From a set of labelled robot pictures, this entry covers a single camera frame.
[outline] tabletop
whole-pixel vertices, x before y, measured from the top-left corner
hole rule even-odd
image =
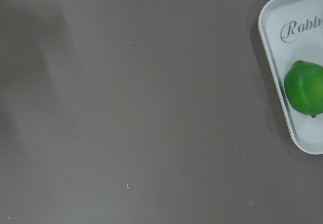
[[[269,0],[0,0],[0,222],[319,223]]]

